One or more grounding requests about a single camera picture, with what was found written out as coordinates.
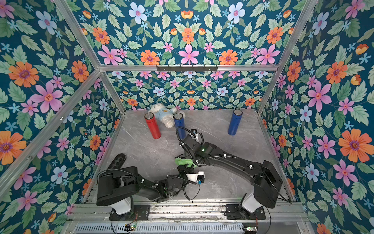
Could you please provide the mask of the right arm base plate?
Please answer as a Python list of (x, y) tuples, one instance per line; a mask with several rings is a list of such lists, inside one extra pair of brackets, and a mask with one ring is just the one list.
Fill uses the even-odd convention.
[(258, 208), (254, 213), (251, 213), (244, 208), (239, 207), (239, 204), (227, 204), (226, 210), (223, 212), (228, 220), (265, 220), (266, 213), (263, 206)]

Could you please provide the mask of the white teddy bear plush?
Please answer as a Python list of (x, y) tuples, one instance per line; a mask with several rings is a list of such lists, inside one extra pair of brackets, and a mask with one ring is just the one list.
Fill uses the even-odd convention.
[(184, 117), (186, 113), (181, 110), (177, 110), (176, 107), (168, 109), (164, 104), (157, 103), (151, 106), (149, 113), (153, 113), (155, 118), (162, 122), (167, 128), (172, 128), (175, 126), (174, 115), (182, 114)]

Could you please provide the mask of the blue thermos right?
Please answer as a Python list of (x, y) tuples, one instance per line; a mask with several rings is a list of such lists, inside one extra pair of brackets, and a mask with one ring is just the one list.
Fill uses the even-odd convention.
[(243, 112), (241, 109), (234, 109), (232, 112), (229, 128), (228, 128), (228, 134), (231, 136), (236, 135), (237, 130), (239, 128), (241, 119), (243, 116)]

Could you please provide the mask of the red thermos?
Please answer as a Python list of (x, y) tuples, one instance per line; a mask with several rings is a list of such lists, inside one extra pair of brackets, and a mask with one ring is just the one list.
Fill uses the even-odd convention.
[(150, 130), (150, 133), (151, 133), (152, 137), (154, 139), (159, 139), (161, 137), (161, 132), (159, 130), (157, 120), (155, 118), (154, 113), (149, 112), (149, 113), (145, 114), (144, 118), (145, 118), (145, 121), (147, 123), (147, 126)]

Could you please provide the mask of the black checkered oval pad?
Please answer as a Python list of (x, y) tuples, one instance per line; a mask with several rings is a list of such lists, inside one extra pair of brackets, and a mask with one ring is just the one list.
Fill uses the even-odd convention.
[(110, 163), (110, 165), (108, 166), (108, 170), (112, 170), (112, 169), (121, 169), (121, 167), (123, 166), (123, 164), (125, 163), (127, 159), (127, 156), (123, 153), (121, 154), (118, 154), (114, 160)]

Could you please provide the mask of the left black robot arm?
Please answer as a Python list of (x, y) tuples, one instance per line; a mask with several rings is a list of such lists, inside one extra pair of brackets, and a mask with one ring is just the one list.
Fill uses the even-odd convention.
[(122, 169), (107, 169), (97, 178), (96, 205), (110, 206), (118, 215), (132, 210), (133, 196), (161, 203), (176, 197), (188, 185), (198, 185), (198, 179), (189, 179), (187, 174), (168, 175), (164, 180), (150, 181), (138, 173), (135, 166)]

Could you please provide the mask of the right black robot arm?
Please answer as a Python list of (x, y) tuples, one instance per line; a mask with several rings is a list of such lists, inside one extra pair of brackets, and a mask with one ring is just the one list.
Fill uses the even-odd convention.
[(242, 198), (241, 208), (254, 213), (260, 207), (273, 209), (281, 194), (283, 181), (274, 165), (265, 160), (262, 163), (249, 161), (230, 154), (210, 142), (201, 142), (198, 132), (185, 127), (176, 127), (179, 145), (197, 167), (215, 166), (240, 176), (253, 185), (253, 193)]

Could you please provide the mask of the green microfiber cloth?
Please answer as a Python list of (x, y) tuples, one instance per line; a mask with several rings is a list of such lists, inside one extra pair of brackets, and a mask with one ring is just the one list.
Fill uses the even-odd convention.
[(187, 168), (196, 168), (197, 166), (193, 163), (191, 159), (182, 159), (180, 157), (177, 157), (175, 159), (175, 163), (177, 166), (185, 166)]

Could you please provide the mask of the dark blue thermos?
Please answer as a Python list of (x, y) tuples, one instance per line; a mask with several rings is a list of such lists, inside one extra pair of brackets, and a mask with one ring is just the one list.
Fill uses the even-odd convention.
[(186, 137), (185, 132), (185, 122), (184, 122), (184, 115), (182, 113), (175, 113), (173, 115), (174, 124), (177, 132), (177, 136), (179, 139), (184, 139)]

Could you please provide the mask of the black wall hook rail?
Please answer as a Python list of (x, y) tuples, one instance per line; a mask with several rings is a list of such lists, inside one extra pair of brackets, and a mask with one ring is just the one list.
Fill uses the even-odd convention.
[(160, 65), (156, 66), (158, 72), (216, 72), (217, 65)]

